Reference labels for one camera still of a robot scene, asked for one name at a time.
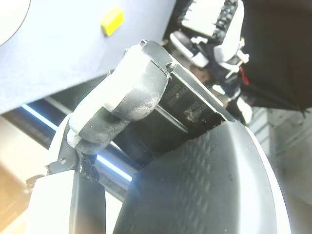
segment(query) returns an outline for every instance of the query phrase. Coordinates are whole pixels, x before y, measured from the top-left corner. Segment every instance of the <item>white round object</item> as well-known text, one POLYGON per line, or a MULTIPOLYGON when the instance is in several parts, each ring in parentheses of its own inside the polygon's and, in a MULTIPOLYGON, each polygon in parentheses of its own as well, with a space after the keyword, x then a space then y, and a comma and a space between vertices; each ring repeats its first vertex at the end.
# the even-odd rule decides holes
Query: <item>white round object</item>
POLYGON ((28 12, 30 0, 0 0, 0 45, 19 29, 28 12))

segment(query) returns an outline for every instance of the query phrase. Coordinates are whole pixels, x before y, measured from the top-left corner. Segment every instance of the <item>yellow eraser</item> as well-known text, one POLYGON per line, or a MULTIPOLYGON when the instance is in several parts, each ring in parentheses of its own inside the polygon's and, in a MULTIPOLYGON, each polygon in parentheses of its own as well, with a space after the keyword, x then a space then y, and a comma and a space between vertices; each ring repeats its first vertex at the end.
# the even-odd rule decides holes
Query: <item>yellow eraser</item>
POLYGON ((111 35, 124 21, 123 11, 120 8, 111 10, 102 20, 102 27, 106 35, 111 35))

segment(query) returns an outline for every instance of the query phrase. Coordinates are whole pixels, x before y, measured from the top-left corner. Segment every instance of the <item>led light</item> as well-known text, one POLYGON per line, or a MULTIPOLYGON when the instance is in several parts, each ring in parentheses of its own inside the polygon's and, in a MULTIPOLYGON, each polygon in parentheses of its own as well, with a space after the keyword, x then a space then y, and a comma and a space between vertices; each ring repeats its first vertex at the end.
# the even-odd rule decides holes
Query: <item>led light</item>
POLYGON ((127 173, 125 173, 123 170, 121 170, 120 168, 116 167, 114 164, 112 164, 111 162, 107 161, 106 159, 104 159, 101 155, 97 155, 97 160, 101 163, 103 163, 105 166, 107 166, 108 168, 110 168, 111 170, 113 170, 114 172, 116 172, 118 175, 124 177, 127 181, 131 182, 132 181, 132 177, 129 176, 127 173))
MULTIPOLYGON (((54 131, 56 131, 58 129, 58 126, 56 126, 54 123, 52 123, 50 120, 48 120, 47 118, 45 118, 44 116, 42 116, 41 114, 39 114, 37 111, 35 111, 34 109, 32 109, 30 106, 23 104, 21 106, 24 110, 26 110, 27 112, 29 112, 30 114, 32 114, 34 117, 36 117, 37 119, 39 119, 41 122, 45 123, 46 125, 48 125, 50 128, 52 128, 54 131)), ((101 162, 102 164, 104 164, 105 166, 107 166, 108 168, 110 168, 111 170, 113 170, 114 172, 116 172, 118 175, 122 176, 123 178, 125 178, 127 181, 131 182, 132 181, 132 177, 129 176, 127 173, 125 173, 123 170, 121 170, 120 168, 118 168, 117 166, 115 166, 114 164, 112 164, 111 162, 109 162, 108 160, 104 159, 101 155, 97 155, 97 160, 99 162, 101 162)))

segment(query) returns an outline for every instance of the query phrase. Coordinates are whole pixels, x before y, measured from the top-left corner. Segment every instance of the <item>yellow block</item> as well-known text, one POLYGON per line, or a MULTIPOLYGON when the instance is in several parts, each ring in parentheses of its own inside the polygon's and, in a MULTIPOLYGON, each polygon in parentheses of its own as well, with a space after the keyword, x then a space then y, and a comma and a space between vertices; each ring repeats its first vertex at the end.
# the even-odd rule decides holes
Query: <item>yellow block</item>
POLYGON ((123 11, 120 8, 111 10, 102 20, 104 33, 110 36, 124 21, 123 11))

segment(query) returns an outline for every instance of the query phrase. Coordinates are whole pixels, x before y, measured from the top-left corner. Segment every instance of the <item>blue light strip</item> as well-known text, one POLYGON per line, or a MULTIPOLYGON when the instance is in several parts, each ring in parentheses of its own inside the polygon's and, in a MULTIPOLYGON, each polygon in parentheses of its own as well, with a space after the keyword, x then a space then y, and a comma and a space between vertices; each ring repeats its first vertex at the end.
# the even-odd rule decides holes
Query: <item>blue light strip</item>
MULTIPOLYGON (((58 129, 58 126, 56 126, 54 123, 52 123, 50 120, 48 120, 47 118, 45 118, 44 116, 42 116, 41 114, 39 114, 37 111, 35 111, 34 109, 32 109, 30 106, 28 106, 27 104, 23 104, 21 106, 24 110, 26 110, 27 112, 29 112, 30 114, 32 114, 34 117, 36 117, 37 119, 39 119, 41 122, 45 123, 47 126, 49 126, 50 128, 52 128, 54 131, 56 131, 58 129)), ((107 166, 109 169, 111 169, 112 171, 116 172, 118 175, 122 176, 123 178, 125 178, 127 181, 132 181, 132 177, 130 175, 128 175, 127 173, 125 173, 123 170, 121 170, 120 168, 118 168, 117 166, 115 166, 114 164, 112 164, 111 162, 109 162, 108 160, 106 160, 105 158, 103 158, 101 155, 97 155, 97 160, 99 162, 101 162, 102 164, 104 164, 105 166, 107 166)))

